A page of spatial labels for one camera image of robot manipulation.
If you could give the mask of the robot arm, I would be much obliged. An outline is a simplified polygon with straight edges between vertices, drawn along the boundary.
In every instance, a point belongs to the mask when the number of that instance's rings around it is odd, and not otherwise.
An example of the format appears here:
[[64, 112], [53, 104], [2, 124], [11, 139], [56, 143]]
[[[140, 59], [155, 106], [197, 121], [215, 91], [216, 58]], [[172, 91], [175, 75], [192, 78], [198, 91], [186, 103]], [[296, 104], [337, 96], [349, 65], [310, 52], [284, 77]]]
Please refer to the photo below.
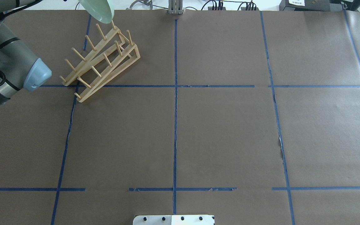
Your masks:
[[32, 92], [52, 76], [42, 59], [4, 22], [8, 16], [39, 3], [39, 0], [0, 0], [0, 106], [21, 89]]

